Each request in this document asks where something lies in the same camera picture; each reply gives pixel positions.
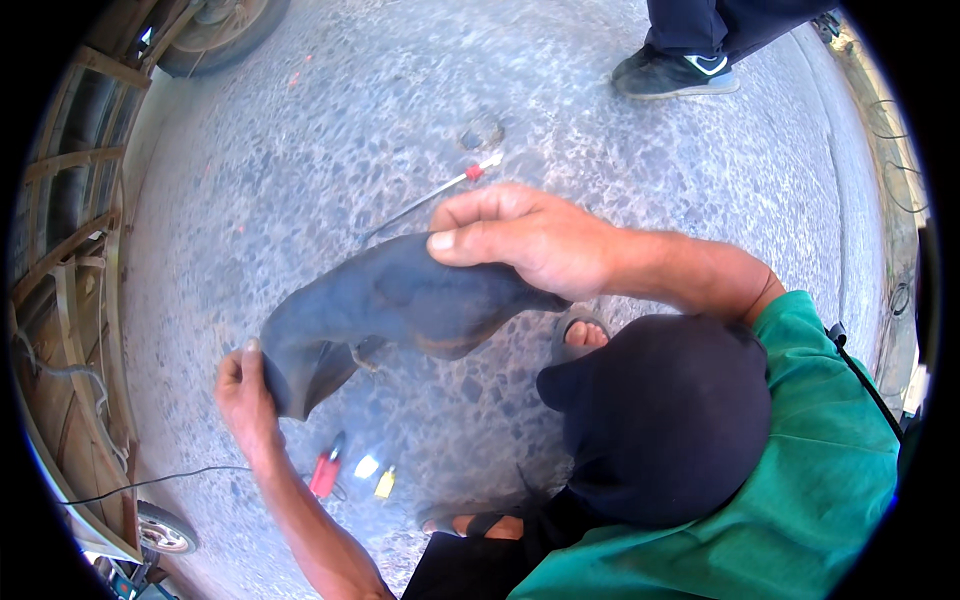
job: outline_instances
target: yellow tag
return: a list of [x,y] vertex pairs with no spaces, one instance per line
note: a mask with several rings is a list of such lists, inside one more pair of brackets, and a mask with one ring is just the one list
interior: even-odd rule
[[383,473],[380,476],[380,481],[376,484],[376,490],[373,491],[373,495],[379,496],[381,498],[386,498],[390,495],[390,491],[394,488],[394,471],[396,467],[391,466],[387,472]]

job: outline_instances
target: wheel rim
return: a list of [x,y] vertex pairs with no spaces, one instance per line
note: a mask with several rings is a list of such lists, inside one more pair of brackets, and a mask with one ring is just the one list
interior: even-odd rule
[[140,518],[140,543],[157,552],[184,552],[190,547],[179,531],[148,518]]
[[268,2],[270,0],[237,0],[236,10],[217,23],[204,24],[192,18],[172,45],[183,52],[204,52],[230,43],[250,28]]

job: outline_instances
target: sandal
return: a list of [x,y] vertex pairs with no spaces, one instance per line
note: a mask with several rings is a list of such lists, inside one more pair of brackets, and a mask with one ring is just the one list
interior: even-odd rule
[[421,511],[417,515],[417,523],[420,525],[420,530],[423,531],[423,526],[426,525],[428,520],[432,519],[438,532],[460,538],[461,535],[453,529],[453,519],[461,515],[473,515],[467,525],[467,534],[465,535],[467,538],[483,538],[490,531],[490,528],[500,521],[500,518],[516,516],[511,515],[510,511],[495,511],[492,505],[488,503],[441,504]]
[[607,340],[610,340],[610,328],[594,315],[593,311],[587,310],[586,308],[573,308],[560,317],[557,321],[557,326],[553,330],[553,341],[550,344],[553,353],[553,362],[550,363],[551,366],[562,365],[563,363],[577,360],[597,349],[597,346],[571,346],[566,342],[566,332],[578,321],[595,324],[600,327],[603,334],[607,336]]

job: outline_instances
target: bag strap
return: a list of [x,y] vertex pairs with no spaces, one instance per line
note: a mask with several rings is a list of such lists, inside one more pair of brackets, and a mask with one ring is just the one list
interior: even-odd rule
[[897,441],[903,442],[903,430],[900,429],[900,424],[894,419],[894,416],[890,413],[890,409],[887,408],[886,403],[883,401],[883,398],[880,397],[880,394],[876,391],[876,388],[870,379],[867,378],[867,375],[863,374],[859,367],[856,366],[856,363],[851,360],[850,355],[847,354],[847,351],[843,349],[843,346],[847,343],[847,330],[844,328],[842,323],[834,325],[831,329],[824,329],[827,337],[837,346],[837,351],[840,352],[840,357],[843,358],[844,362],[847,363],[847,366],[850,367],[853,372],[856,374],[856,378],[860,380],[860,383],[864,388],[867,389],[867,393],[870,394],[870,397],[874,399],[877,408],[880,409],[880,412],[883,413],[883,417],[887,419],[887,424],[890,425],[890,428],[894,430],[894,435],[897,436]]

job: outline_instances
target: man's left hand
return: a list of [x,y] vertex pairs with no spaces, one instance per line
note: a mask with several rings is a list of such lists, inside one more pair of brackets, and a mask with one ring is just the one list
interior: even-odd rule
[[213,397],[251,468],[266,466],[278,452],[283,453],[274,399],[263,382],[259,340],[251,338],[242,349],[224,357]]

